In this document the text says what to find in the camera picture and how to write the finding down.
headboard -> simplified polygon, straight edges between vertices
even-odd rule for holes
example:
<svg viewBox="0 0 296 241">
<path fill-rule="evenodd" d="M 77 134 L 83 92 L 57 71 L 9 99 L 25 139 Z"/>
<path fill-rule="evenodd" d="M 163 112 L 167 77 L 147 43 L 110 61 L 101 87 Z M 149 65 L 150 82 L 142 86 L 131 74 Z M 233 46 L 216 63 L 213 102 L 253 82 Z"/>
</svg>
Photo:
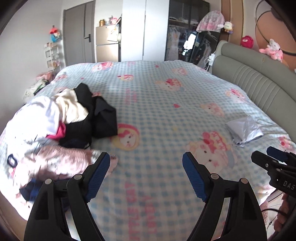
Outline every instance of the headboard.
<svg viewBox="0 0 296 241">
<path fill-rule="evenodd" d="M 243 89 L 296 142 L 296 74 L 252 49 L 220 41 L 210 72 Z"/>
</svg>

beige refrigerator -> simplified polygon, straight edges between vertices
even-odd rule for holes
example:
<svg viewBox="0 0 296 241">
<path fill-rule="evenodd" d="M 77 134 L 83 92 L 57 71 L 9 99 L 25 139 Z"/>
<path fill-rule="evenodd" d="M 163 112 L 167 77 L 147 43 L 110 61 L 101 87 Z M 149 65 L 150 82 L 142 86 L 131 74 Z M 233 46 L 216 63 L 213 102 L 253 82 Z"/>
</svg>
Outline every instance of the beige refrigerator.
<svg viewBox="0 0 296 241">
<path fill-rule="evenodd" d="M 108 25 L 96 27 L 96 61 L 97 62 L 119 62 L 120 61 L 120 44 L 118 41 L 110 41 L 110 34 L 114 33 L 118 26 Z"/>
</svg>

door handle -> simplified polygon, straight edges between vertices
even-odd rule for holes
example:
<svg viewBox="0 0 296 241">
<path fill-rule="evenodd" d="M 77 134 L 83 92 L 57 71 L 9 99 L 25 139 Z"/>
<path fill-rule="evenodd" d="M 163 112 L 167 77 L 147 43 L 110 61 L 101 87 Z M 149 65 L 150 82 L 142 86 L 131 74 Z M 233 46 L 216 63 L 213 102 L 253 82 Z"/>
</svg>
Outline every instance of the door handle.
<svg viewBox="0 0 296 241">
<path fill-rule="evenodd" d="M 84 39 L 89 39 L 89 43 L 90 43 L 91 42 L 91 34 L 89 34 L 89 36 Z"/>
</svg>

blue gripper pad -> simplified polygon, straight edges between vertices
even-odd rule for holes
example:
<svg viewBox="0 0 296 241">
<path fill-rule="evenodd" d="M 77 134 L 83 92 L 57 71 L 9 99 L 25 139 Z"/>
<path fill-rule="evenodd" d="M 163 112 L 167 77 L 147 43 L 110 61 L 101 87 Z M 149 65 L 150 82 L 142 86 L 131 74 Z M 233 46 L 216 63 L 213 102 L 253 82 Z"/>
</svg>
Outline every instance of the blue gripper pad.
<svg viewBox="0 0 296 241">
<path fill-rule="evenodd" d="M 268 147 L 266 150 L 267 155 L 273 157 L 274 159 L 277 159 L 281 162 L 285 162 L 288 160 L 288 156 L 285 152 L 278 150 L 272 146 Z"/>
<path fill-rule="evenodd" d="M 110 155 L 106 154 L 102 159 L 101 163 L 99 164 L 99 166 L 97 167 L 97 169 L 95 170 L 89 182 L 89 188 L 85 196 L 85 200 L 87 202 L 90 202 L 92 198 L 96 197 L 100 189 L 100 186 L 104 180 L 104 177 L 109 169 L 109 166 L 110 166 Z"/>
<path fill-rule="evenodd" d="M 196 196 L 203 202 L 206 201 L 205 183 L 186 153 L 183 154 L 182 163 Z"/>
</svg>

white wardrobe door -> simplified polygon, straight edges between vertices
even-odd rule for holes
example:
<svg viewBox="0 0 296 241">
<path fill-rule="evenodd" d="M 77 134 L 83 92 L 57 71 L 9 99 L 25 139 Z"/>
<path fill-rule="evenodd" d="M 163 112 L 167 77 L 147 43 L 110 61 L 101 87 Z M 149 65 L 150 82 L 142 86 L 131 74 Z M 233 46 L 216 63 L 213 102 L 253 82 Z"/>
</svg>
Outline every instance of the white wardrobe door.
<svg viewBox="0 0 296 241">
<path fill-rule="evenodd" d="M 147 0 L 143 60 L 164 61 L 170 0 Z"/>
<path fill-rule="evenodd" d="M 145 0 L 123 0 L 121 61 L 142 60 L 145 4 Z"/>
</svg>

